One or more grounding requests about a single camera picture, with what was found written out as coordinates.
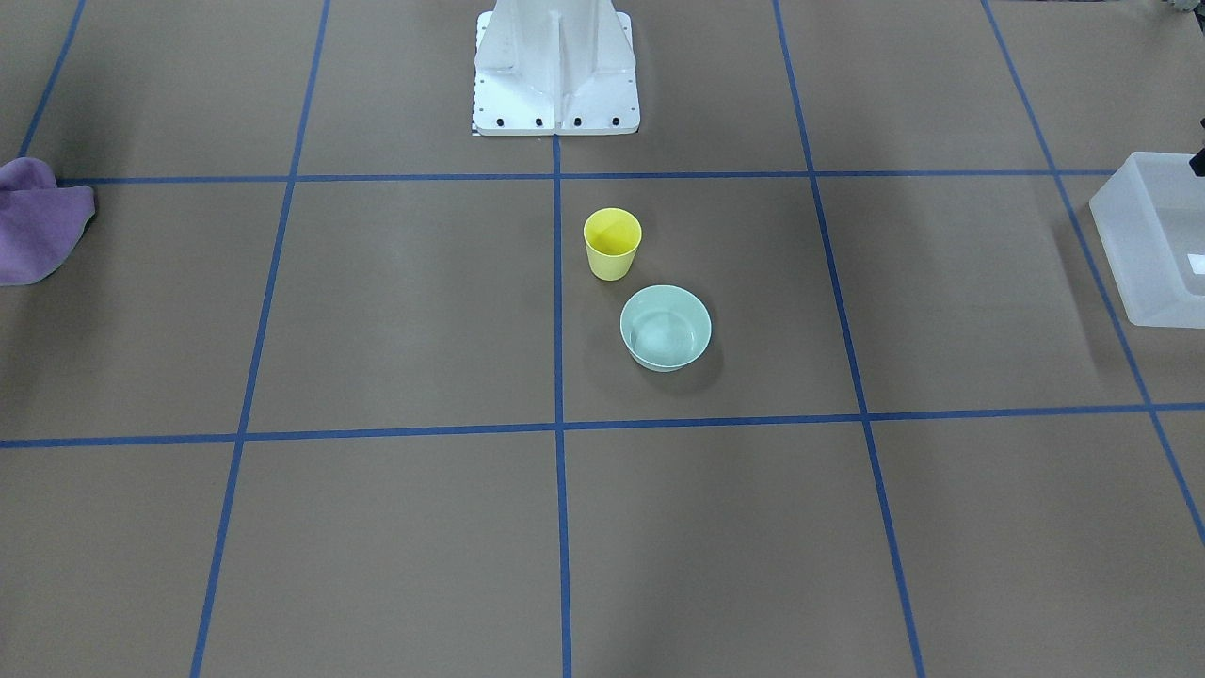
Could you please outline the yellow plastic cup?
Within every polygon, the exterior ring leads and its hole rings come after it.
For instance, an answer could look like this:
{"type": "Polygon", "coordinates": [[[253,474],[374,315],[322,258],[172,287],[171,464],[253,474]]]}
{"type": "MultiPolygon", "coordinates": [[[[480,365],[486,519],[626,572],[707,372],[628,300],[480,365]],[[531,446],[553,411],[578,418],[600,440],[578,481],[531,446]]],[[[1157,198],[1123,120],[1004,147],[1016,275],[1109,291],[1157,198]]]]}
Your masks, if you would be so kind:
{"type": "Polygon", "coordinates": [[[627,210],[606,207],[584,220],[586,263],[602,282],[618,282],[629,273],[643,229],[627,210]]]}

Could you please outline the light green bowl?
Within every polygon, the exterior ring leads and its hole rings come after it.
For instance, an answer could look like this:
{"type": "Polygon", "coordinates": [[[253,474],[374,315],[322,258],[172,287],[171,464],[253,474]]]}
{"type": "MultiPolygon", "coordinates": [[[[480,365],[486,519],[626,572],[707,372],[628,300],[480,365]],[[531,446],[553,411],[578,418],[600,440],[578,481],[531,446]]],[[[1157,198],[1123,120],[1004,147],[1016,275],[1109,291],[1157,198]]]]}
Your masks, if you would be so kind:
{"type": "Polygon", "coordinates": [[[649,372],[684,369],[709,347],[712,318],[701,299],[680,285],[656,284],[635,291],[619,314],[629,356],[649,372]]]}

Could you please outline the translucent white plastic bin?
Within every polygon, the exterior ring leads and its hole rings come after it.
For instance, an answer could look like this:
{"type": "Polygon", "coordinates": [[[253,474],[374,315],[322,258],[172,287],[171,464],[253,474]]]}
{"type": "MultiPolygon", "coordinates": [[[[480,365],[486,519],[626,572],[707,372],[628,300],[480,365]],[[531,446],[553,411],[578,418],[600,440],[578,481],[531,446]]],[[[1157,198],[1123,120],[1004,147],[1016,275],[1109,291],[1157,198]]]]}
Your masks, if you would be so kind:
{"type": "Polygon", "coordinates": [[[1194,158],[1133,152],[1091,197],[1133,325],[1204,328],[1204,179],[1194,158]]]}

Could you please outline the purple fleece cloth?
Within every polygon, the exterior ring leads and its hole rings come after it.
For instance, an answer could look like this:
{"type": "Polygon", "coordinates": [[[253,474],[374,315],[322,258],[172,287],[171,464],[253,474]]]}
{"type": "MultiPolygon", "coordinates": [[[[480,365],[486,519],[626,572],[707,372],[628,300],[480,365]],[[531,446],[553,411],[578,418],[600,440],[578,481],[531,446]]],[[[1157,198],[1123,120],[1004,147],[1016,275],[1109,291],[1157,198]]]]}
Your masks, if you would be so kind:
{"type": "Polygon", "coordinates": [[[19,157],[1,169],[1,285],[55,273],[96,211],[92,187],[60,187],[48,164],[19,157]]]}

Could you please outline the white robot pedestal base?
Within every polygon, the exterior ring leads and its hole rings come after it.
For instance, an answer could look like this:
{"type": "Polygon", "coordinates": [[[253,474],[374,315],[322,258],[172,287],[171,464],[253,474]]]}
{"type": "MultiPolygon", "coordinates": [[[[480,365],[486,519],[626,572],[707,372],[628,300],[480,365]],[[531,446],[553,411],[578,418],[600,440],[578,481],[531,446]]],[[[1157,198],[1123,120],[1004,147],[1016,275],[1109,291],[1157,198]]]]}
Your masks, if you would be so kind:
{"type": "Polygon", "coordinates": [[[611,1],[498,1],[474,33],[482,137],[630,135],[641,125],[633,22],[611,1]]]}

